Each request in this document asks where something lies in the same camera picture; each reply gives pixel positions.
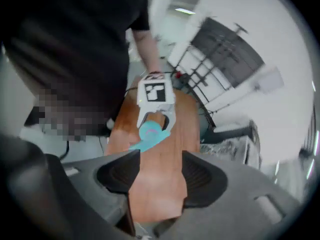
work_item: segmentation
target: wooden table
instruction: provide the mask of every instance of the wooden table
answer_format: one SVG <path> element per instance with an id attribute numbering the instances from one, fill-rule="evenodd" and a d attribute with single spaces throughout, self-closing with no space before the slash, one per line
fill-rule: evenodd
<path id="1" fill-rule="evenodd" d="M 137 86 L 140 78 L 133 81 Z M 140 172 L 129 190 L 133 221 L 155 222 L 179 217 L 187 196 L 182 175 L 182 151 L 200 151 L 199 119 L 196 101 L 182 91 L 176 96 L 176 123 L 171 135 L 155 147 L 141 153 Z M 128 150 L 140 141 L 137 129 L 139 115 L 137 90 L 130 90 L 116 118 L 106 149 L 106 155 Z M 148 116 L 161 126 L 164 116 L 159 112 Z"/>

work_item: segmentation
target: teal object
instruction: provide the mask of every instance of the teal object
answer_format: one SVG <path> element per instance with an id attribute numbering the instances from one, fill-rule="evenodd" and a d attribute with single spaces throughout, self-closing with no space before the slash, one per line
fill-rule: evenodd
<path id="1" fill-rule="evenodd" d="M 139 129 L 139 136 L 141 141 L 129 147 L 129 150 L 145 152 L 169 137 L 170 131 L 162 130 L 160 124 L 155 121 L 146 121 Z"/>

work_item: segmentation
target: black cable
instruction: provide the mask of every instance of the black cable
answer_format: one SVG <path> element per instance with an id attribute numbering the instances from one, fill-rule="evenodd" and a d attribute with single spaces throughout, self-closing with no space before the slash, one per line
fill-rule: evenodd
<path id="1" fill-rule="evenodd" d="M 208 111 L 208 112 L 210 112 L 210 113 L 213 113 L 213 111 L 211 111 L 211 110 L 209 110 L 209 109 L 206 108 L 206 105 L 200 103 L 200 102 L 201 102 L 200 100 L 197 100 L 196 102 L 199 103 L 199 108 L 198 108 L 198 110 L 199 110 L 199 109 L 202 109 L 202 110 L 206 110 L 206 111 Z"/>
<path id="2" fill-rule="evenodd" d="M 100 137 L 99 137 L 99 142 L 100 142 L 100 147 L 101 147 L 101 149 L 102 149 L 102 153 L 104 154 L 105 152 L 104 152 L 104 148 L 102 147 L 102 144 L 101 144 L 101 139 L 100 139 Z"/>
<path id="3" fill-rule="evenodd" d="M 202 116 L 202 115 L 205 115 L 205 114 L 214 114 L 215 112 L 213 112 L 213 111 L 211 111 L 211 110 L 208 110 L 208 109 L 206 109 L 206 108 L 201 108 L 203 111 L 204 111 L 204 113 L 201 113 L 201 114 L 198 114 L 199 116 Z"/>
<path id="4" fill-rule="evenodd" d="M 229 106 L 231 106 L 231 105 L 233 105 L 233 104 L 241 101 L 241 100 L 242 100 L 243 98 L 245 98 L 247 95 L 252 94 L 252 93 L 256 92 L 257 90 L 258 90 L 257 87 L 255 87 L 253 90 L 250 90 L 250 91 L 246 92 L 243 96 L 239 97 L 238 99 L 235 99 L 234 101 L 228 103 L 227 105 L 224 105 L 223 107 L 220 107 L 219 109 L 215 110 L 214 113 L 218 113 L 220 110 L 223 110 L 223 109 L 225 109 L 226 107 L 229 107 Z"/>
<path id="5" fill-rule="evenodd" d="M 127 90 L 125 91 L 124 95 L 126 95 L 127 92 L 129 92 L 129 91 L 131 91 L 131 90 L 136 90 L 136 89 L 138 89 L 138 87 L 131 87 L 131 88 L 129 88 L 129 89 L 127 89 Z"/>
<path id="6" fill-rule="evenodd" d="M 62 156 L 59 157 L 60 161 L 65 159 L 69 153 L 69 140 L 66 141 L 66 150 Z"/>
<path id="7" fill-rule="evenodd" d="M 202 113 L 202 114 L 198 114 L 198 116 L 205 116 L 207 113 Z"/>

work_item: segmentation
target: ceiling light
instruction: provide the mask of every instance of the ceiling light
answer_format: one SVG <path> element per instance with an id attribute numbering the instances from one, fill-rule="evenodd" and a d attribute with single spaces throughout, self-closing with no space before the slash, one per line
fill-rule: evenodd
<path id="1" fill-rule="evenodd" d="M 187 10 L 187 9 L 183 9 L 183 8 L 177 8 L 177 9 L 175 9 L 175 10 L 178 11 L 178 12 L 185 13 L 185 14 L 196 14 L 196 13 L 193 12 L 193 11 L 190 11 L 190 10 Z"/>
<path id="2" fill-rule="evenodd" d="M 314 160 L 314 159 L 312 159 L 312 162 L 311 162 L 311 165 L 310 165 L 309 171 L 308 171 L 308 173 L 307 173 L 307 175 L 306 175 L 306 179 L 309 179 L 310 174 L 311 174 L 311 172 L 312 172 L 312 168 L 314 167 L 314 163 L 315 163 L 315 160 Z"/>
<path id="3" fill-rule="evenodd" d="M 313 149 L 313 154 L 316 156 L 318 152 L 318 142 L 319 142 L 319 131 L 316 131 L 316 136 L 315 136 L 315 142 L 314 142 L 314 149 Z"/>
<path id="4" fill-rule="evenodd" d="M 279 165 L 280 165 L 280 160 L 278 160 L 278 162 L 276 163 L 276 167 L 275 167 L 275 173 L 274 173 L 274 175 L 277 175 L 277 174 L 278 174 L 278 171 L 279 171 Z"/>
<path id="5" fill-rule="evenodd" d="M 313 87 L 313 90 L 316 91 L 316 87 L 315 87 L 314 81 L 312 81 L 312 87 Z"/>

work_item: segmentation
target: white wall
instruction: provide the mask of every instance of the white wall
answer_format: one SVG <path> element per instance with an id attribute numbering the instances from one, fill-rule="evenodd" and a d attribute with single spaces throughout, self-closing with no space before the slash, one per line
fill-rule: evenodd
<path id="1" fill-rule="evenodd" d="M 290 13 L 291 17 L 294 19 L 297 24 L 303 40 L 307 46 L 310 62 L 312 65 L 312 76 L 313 82 L 316 90 L 320 90 L 320 45 L 317 38 L 313 34 L 313 31 L 308 26 L 308 23 L 302 16 L 302 14 L 297 10 L 294 4 L 290 0 L 280 0 L 285 8 Z M 320 116 L 320 92 L 317 91 L 314 93 L 314 104 L 315 104 L 315 115 L 316 117 Z M 320 129 L 320 120 L 316 121 L 316 128 Z"/>
<path id="2" fill-rule="evenodd" d="M 174 9 L 168 9 L 163 19 L 159 34 L 168 42 L 180 42 L 184 37 L 185 28 L 189 19 L 189 14 L 182 13 Z"/>
<path id="3" fill-rule="evenodd" d="M 34 100 L 7 57 L 0 54 L 0 133 L 19 136 Z"/>
<path id="4" fill-rule="evenodd" d="M 188 43 L 197 33 L 205 17 L 214 19 L 234 30 L 234 23 L 248 31 L 240 36 L 262 57 L 265 66 L 245 83 L 223 93 L 206 107 L 216 110 L 243 96 L 252 89 L 255 80 L 277 67 L 284 87 L 270 94 L 254 93 L 213 116 L 219 126 L 238 118 L 251 118 L 258 127 L 263 163 L 297 157 L 308 130 L 312 114 L 313 89 L 309 54 L 301 33 L 278 0 L 200 0 L 184 32 L 184 39 L 176 45 L 169 62 L 177 65 Z M 183 67 L 191 68 L 192 59 Z M 201 85 L 208 96 L 223 89 L 212 78 L 209 87 Z"/>
<path id="5" fill-rule="evenodd" d="M 159 33 L 159 28 L 163 22 L 166 11 L 172 0 L 152 0 L 149 8 L 149 23 L 153 35 Z"/>

